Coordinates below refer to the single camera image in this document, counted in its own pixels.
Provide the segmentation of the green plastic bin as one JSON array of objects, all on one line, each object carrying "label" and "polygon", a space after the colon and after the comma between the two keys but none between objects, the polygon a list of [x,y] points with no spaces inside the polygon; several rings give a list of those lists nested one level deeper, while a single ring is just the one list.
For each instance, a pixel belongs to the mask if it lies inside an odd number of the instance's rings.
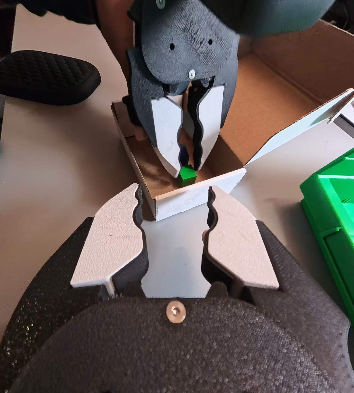
[{"label": "green plastic bin", "polygon": [[354,148],[301,185],[301,204],[354,328]]}]

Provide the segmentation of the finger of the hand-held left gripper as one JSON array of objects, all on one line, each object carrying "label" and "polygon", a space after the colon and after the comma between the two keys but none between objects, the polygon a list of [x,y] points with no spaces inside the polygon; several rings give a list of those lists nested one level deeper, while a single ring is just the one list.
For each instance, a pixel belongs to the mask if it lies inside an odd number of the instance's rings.
[{"label": "finger of the hand-held left gripper", "polygon": [[168,97],[152,99],[151,106],[157,144],[154,151],[166,171],[176,178],[182,166],[179,159],[182,107]]},{"label": "finger of the hand-held left gripper", "polygon": [[193,140],[193,164],[200,170],[218,139],[223,108],[224,87],[191,85],[183,127]]}]

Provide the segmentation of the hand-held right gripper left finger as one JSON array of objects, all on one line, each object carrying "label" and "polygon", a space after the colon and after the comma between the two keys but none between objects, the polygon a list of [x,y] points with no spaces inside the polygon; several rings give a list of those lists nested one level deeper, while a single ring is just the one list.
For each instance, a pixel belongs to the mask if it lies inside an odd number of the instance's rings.
[{"label": "hand-held right gripper left finger", "polygon": [[141,281],[149,268],[141,224],[141,186],[134,183],[96,213],[71,278],[74,288],[104,285],[108,294],[124,292]]}]

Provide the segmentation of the small white cardboard box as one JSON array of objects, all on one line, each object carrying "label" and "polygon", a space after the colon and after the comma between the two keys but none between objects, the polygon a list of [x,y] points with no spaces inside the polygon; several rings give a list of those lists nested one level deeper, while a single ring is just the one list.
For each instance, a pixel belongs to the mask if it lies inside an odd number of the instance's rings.
[{"label": "small white cardboard box", "polygon": [[120,139],[151,212],[160,221],[227,193],[253,162],[354,99],[354,35],[318,21],[302,32],[249,41],[238,55],[237,86],[225,124],[194,184],[180,188],[148,140],[137,141],[122,101],[111,104]]}]

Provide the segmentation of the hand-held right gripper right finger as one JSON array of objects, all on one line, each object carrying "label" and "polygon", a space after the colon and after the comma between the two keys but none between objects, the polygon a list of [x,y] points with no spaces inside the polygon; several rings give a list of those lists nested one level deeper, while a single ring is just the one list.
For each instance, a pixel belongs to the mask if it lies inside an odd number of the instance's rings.
[{"label": "hand-held right gripper right finger", "polygon": [[253,214],[217,186],[208,192],[209,230],[204,235],[201,271],[223,282],[232,297],[246,287],[278,290],[279,283]]}]

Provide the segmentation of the green wooden cube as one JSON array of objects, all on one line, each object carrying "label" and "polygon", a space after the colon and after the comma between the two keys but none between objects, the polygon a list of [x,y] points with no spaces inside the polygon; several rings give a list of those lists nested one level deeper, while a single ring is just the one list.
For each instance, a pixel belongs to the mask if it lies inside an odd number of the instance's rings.
[{"label": "green wooden cube", "polygon": [[184,165],[181,167],[180,173],[177,177],[180,187],[189,186],[195,183],[197,175],[192,165]]}]

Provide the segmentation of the person's left hand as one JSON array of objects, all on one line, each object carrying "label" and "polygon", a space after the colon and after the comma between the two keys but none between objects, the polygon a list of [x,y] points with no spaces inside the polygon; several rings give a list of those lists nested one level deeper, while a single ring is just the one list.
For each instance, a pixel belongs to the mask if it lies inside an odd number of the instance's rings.
[{"label": "person's left hand", "polygon": [[124,96],[122,97],[122,102],[125,104],[128,112],[129,119],[131,123],[134,126],[135,130],[135,139],[137,141],[142,141],[148,139],[148,135],[144,128],[142,127],[142,124],[137,116],[133,101],[130,96]]}]

